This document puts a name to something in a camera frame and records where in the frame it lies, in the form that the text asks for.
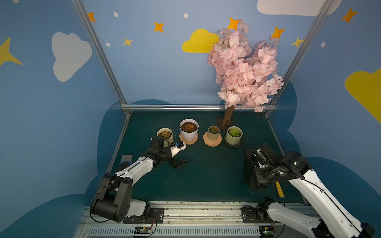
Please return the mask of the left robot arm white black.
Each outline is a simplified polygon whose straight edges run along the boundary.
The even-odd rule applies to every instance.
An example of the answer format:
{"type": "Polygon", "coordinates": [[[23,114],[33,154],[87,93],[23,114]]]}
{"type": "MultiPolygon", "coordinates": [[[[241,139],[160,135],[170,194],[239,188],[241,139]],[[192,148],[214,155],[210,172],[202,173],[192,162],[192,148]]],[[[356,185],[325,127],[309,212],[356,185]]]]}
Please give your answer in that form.
{"type": "Polygon", "coordinates": [[[157,168],[162,162],[168,161],[174,169],[188,163],[186,160],[177,160],[176,155],[185,150],[187,145],[183,141],[173,142],[164,146],[165,138],[155,136],[151,139],[148,150],[127,166],[121,163],[115,173],[106,173],[90,206],[89,215],[104,218],[103,222],[144,222],[154,221],[148,202],[132,199],[133,186],[147,173],[157,168]]]}

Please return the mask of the dark green watering can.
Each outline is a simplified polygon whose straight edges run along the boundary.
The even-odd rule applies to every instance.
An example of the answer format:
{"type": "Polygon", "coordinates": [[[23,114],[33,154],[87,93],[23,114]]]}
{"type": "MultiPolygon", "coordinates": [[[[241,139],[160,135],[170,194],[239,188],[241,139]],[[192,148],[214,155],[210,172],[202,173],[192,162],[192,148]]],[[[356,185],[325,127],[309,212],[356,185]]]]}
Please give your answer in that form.
{"type": "Polygon", "coordinates": [[[264,143],[260,147],[254,146],[247,137],[241,140],[245,154],[244,179],[252,189],[264,190],[271,181],[264,178],[264,172],[268,172],[274,166],[272,159],[278,158],[279,154],[264,143]]]}

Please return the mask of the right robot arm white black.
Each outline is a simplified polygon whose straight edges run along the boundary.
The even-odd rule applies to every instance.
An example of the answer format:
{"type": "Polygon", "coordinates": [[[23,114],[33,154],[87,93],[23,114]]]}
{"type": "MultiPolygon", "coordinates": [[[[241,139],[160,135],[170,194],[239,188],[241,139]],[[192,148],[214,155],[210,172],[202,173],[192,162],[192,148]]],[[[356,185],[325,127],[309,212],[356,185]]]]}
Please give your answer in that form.
{"type": "Polygon", "coordinates": [[[255,209],[256,219],[272,220],[309,238],[371,238],[375,229],[352,216],[327,189],[311,164],[298,152],[280,156],[267,144],[245,152],[248,183],[265,189],[272,182],[287,181],[318,213],[311,217],[266,198],[255,209]]]}

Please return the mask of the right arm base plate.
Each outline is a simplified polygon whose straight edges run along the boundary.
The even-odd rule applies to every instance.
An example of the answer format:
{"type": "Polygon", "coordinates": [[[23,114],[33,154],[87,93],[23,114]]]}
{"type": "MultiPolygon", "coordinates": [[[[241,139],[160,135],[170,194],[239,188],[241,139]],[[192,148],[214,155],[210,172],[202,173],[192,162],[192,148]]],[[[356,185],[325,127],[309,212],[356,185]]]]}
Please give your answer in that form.
{"type": "Polygon", "coordinates": [[[244,206],[241,208],[241,216],[245,224],[256,224],[256,223],[278,223],[272,220],[268,213],[263,209],[257,209],[252,206],[244,206]]]}

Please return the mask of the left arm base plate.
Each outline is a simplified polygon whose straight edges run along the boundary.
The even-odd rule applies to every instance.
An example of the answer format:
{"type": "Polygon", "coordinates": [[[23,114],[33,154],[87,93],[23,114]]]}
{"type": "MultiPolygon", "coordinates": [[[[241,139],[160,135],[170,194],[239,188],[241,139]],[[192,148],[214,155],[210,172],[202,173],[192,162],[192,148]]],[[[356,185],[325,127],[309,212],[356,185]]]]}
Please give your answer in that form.
{"type": "Polygon", "coordinates": [[[140,216],[127,216],[124,224],[148,224],[155,221],[156,224],[162,224],[164,219],[164,208],[146,207],[140,216]]]}

